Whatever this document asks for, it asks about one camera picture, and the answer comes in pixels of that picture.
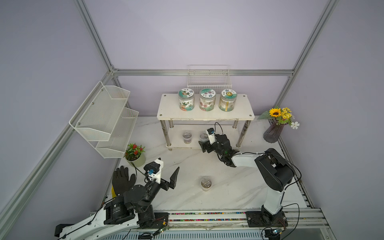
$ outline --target white marble surface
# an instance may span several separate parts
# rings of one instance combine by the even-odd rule
[[[196,124],[197,121],[174,121],[174,123]],[[213,124],[214,122],[199,121],[198,123]],[[244,121],[239,121],[239,131],[243,123]],[[221,122],[221,124],[232,124],[232,122]],[[263,132],[268,126],[268,122],[264,120],[252,121],[240,151],[263,152],[273,147],[282,154],[278,143],[271,144],[263,139]],[[160,121],[156,117],[138,117],[130,139],[130,143],[133,142],[146,146],[146,163],[161,157],[164,161],[163,179],[169,181],[171,174],[180,167],[176,188],[168,191],[160,190],[152,202],[155,210],[254,209],[260,208],[265,201],[267,185],[257,168],[228,167],[218,160],[214,152],[208,154],[198,149],[169,151],[165,147],[166,142]],[[134,168],[125,159],[122,159],[121,165],[129,167],[130,174],[134,173]],[[200,186],[200,180],[205,176],[210,177],[213,183],[208,192],[204,192]],[[140,173],[138,173],[136,184],[145,184],[144,176]],[[298,203],[300,208],[306,208],[296,184],[287,189],[282,205],[291,203]]]

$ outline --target black glove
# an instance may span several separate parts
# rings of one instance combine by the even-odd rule
[[[128,191],[135,185],[136,175],[132,174],[130,180],[128,180],[128,178],[129,175],[127,167],[124,168],[124,166],[121,166],[120,169],[117,168],[116,171],[113,172],[112,186],[116,195],[120,195],[123,192]]]

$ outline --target jar lid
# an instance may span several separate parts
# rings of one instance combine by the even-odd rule
[[[181,98],[190,98],[195,94],[192,89],[183,88],[179,91],[179,97]]]
[[[200,95],[203,96],[204,98],[213,98],[216,96],[216,92],[213,89],[205,88],[200,91]]]
[[[232,90],[232,89],[224,89],[222,92],[221,92],[221,95],[225,98],[225,99],[234,99],[237,97],[237,93]]]

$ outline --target wire mesh basket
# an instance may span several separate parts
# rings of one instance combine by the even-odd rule
[[[103,158],[121,158],[125,154],[139,115],[139,112],[125,107],[129,93],[99,82],[84,101],[88,106],[83,103],[70,120],[70,125]]]
[[[216,92],[232,88],[229,65],[188,65],[188,88],[200,92],[211,88]]]
[[[128,101],[129,93],[116,86],[102,86],[72,127],[87,141],[108,141]]]

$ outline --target potted plant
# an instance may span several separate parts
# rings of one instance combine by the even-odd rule
[[[125,159],[129,162],[130,165],[135,167],[140,167],[145,163],[145,155],[143,154],[145,147],[141,145],[138,146],[136,143],[131,143],[128,145],[127,150],[125,151]]]
[[[272,125],[264,132],[263,138],[265,141],[274,143],[280,137],[280,134],[285,125],[290,125],[291,128],[297,129],[300,126],[300,123],[293,122],[292,119],[295,119],[289,108],[279,108],[275,106],[274,108],[263,112],[257,119],[272,119]]]

